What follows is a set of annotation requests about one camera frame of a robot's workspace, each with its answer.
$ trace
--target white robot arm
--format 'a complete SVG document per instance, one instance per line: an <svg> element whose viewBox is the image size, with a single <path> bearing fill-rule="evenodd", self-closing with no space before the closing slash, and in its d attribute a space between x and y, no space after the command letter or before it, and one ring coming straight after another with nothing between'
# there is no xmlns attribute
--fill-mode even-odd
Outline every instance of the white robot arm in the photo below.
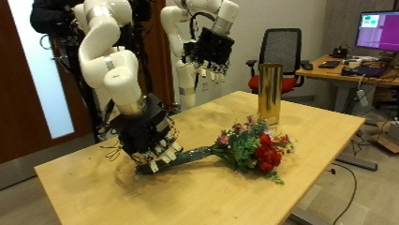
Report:
<svg viewBox="0 0 399 225"><path fill-rule="evenodd" d="M143 95L135 53L124 46L112 47L121 36L120 28L132 25L131 1L87 0L73 10L87 33L79 49L85 81L96 92L107 91L121 113L111 126L117 131L124 151L135 160L133 155L140 153L154 173L158 171L156 159L170 162L182 148L170 134L160 99L152 93Z"/></svg>
<svg viewBox="0 0 399 225"><path fill-rule="evenodd" d="M120 38L120 27L132 23L131 3L87 0L75 8L75 14L87 33L79 50L85 81L97 93L104 88L108 90L121 114L137 117L145 107L137 82L137 58L123 47L112 47Z"/></svg>
<svg viewBox="0 0 399 225"><path fill-rule="evenodd" d="M161 22L169 37L169 45L174 56L182 110L194 107L196 90L194 74L206 71L218 83L224 81L229 67L230 47L234 41L228 37L238 14L238 5L230 0L174 0L176 6L164 7ZM200 39L184 39L177 24L188 22L197 12L206 11L217 15L212 29L202 29Z"/></svg>

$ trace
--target cylindrical vase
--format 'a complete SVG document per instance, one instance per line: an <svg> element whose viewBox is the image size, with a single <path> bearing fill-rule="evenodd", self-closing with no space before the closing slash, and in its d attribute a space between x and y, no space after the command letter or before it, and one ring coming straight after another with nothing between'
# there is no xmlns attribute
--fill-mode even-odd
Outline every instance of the cylindrical vase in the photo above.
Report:
<svg viewBox="0 0 399 225"><path fill-rule="evenodd" d="M266 119L269 125L279 120L282 98L283 65L260 65L258 119Z"/></svg>

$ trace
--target wooden table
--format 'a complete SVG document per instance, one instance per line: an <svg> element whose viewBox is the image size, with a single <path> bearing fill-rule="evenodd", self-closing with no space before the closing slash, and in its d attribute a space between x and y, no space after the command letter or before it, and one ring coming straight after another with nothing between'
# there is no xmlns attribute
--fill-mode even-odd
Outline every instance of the wooden table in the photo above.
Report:
<svg viewBox="0 0 399 225"><path fill-rule="evenodd" d="M299 68L295 72L295 74L301 76L306 76L309 78L315 78L315 79L330 79L330 80L337 80L337 81L349 81L349 82L359 82L362 79L362 76L342 76L341 75L341 70L342 67L346 65L341 64L337 68L319 68L318 66L331 60L341 60L333 58L327 54L323 55L321 58L314 60L313 63L313 70L305 70ZM397 76L398 71L391 71L387 73L382 78L365 78L365 82L367 83L374 83L374 84L385 84L385 85L394 85L399 86L399 77Z"/></svg>
<svg viewBox="0 0 399 225"><path fill-rule="evenodd" d="M178 143L212 145L222 129L257 114L257 96L236 92L173 116ZM297 140L283 157L278 186L208 157L166 172L133 177L125 153L105 158L111 139L35 168L63 224L281 224L365 119L282 102L278 128Z"/></svg>

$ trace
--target monitor screen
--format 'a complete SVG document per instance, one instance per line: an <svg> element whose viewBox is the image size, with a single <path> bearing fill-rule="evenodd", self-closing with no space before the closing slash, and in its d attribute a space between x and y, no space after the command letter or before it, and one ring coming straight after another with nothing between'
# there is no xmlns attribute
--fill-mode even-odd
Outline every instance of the monitor screen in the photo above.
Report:
<svg viewBox="0 0 399 225"><path fill-rule="evenodd" d="M399 11L362 12L355 45L399 51Z"/></svg>

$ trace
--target keyboard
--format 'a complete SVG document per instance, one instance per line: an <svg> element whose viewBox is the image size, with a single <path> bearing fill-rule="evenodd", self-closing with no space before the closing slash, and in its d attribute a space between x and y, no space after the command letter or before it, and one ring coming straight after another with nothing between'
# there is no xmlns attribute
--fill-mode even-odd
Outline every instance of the keyboard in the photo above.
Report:
<svg viewBox="0 0 399 225"><path fill-rule="evenodd" d="M355 69L358 70L358 74L366 77L381 77L386 70L381 67L357 67Z"/></svg>

